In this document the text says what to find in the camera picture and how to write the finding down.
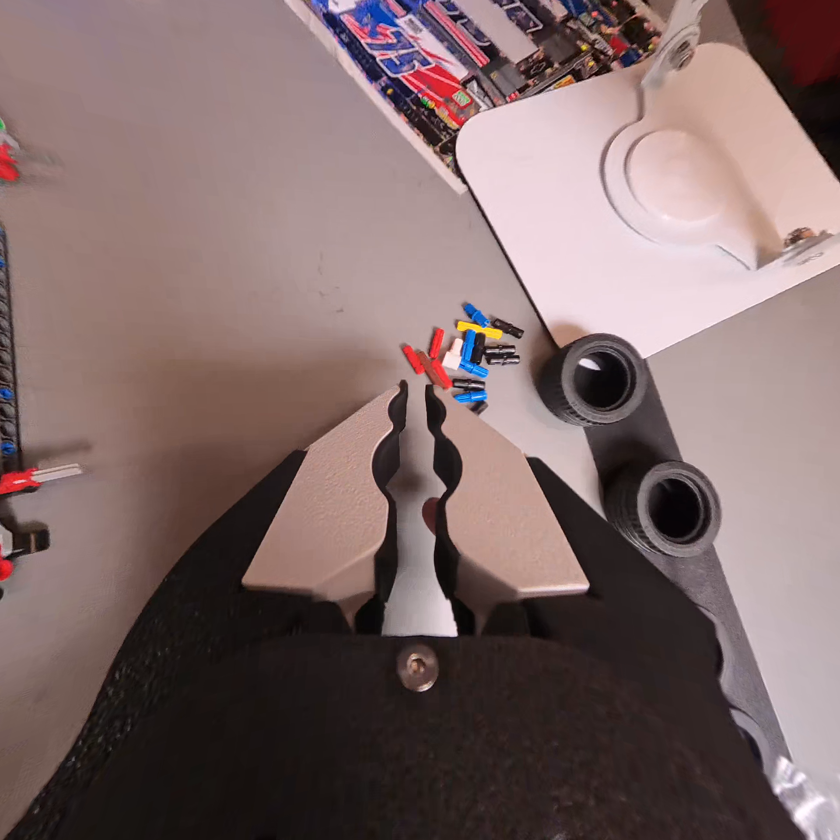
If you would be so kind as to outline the clear plastic bag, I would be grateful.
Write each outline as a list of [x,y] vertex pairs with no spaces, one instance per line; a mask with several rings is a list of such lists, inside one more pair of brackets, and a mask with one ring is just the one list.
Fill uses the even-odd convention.
[[805,838],[839,838],[838,774],[814,777],[779,756],[770,772],[770,787]]

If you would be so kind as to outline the black rubber lego tire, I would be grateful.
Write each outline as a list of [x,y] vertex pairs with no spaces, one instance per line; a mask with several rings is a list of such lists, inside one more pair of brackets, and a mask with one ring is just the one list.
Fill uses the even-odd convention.
[[617,424],[642,404],[648,366],[635,348],[610,333],[592,333],[560,348],[537,380],[540,398],[553,415],[579,427]]
[[606,519],[640,550],[687,560],[719,533],[721,501],[709,478],[682,460],[621,469],[604,488]]

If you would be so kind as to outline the pile of coloured lego pins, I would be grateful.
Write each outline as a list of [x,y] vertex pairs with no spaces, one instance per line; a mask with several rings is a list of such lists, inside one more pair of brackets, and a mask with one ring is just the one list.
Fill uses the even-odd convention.
[[481,416],[489,406],[490,371],[521,362],[518,343],[524,329],[503,318],[489,317],[469,302],[462,310],[464,317],[456,321],[451,337],[436,327],[424,350],[403,343],[401,352],[415,375]]

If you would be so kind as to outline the shiny lego sticker sheet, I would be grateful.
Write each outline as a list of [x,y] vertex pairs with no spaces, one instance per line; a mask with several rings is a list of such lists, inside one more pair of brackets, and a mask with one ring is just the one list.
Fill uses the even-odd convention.
[[640,1],[286,1],[457,194],[466,122],[632,67],[665,24]]

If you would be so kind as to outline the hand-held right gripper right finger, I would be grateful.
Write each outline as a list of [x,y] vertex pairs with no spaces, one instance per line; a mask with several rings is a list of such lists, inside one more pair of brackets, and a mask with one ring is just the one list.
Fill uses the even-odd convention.
[[518,446],[441,388],[425,390],[433,469],[434,567],[458,632],[501,606],[590,590],[581,563]]

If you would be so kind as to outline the white desk lamp stand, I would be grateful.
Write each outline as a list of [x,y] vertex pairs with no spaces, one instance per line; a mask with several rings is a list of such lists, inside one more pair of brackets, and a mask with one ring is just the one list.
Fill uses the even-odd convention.
[[759,64],[676,2],[652,58],[474,117],[456,162],[557,343],[643,357],[838,268],[839,184]]

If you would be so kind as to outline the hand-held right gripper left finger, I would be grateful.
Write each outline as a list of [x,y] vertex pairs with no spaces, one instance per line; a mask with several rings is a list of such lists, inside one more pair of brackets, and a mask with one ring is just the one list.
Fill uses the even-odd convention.
[[241,583],[335,604],[351,627],[380,627],[396,577],[396,504],[407,383],[310,444]]

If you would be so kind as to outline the lego car chassis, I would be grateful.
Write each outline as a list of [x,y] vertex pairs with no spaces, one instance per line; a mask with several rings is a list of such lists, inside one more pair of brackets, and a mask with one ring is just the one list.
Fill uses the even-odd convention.
[[8,511],[8,502],[36,492],[51,481],[80,476],[79,464],[50,467],[25,465],[18,400],[12,274],[5,225],[1,225],[1,583],[5,584],[24,557],[50,546],[47,526],[23,528]]

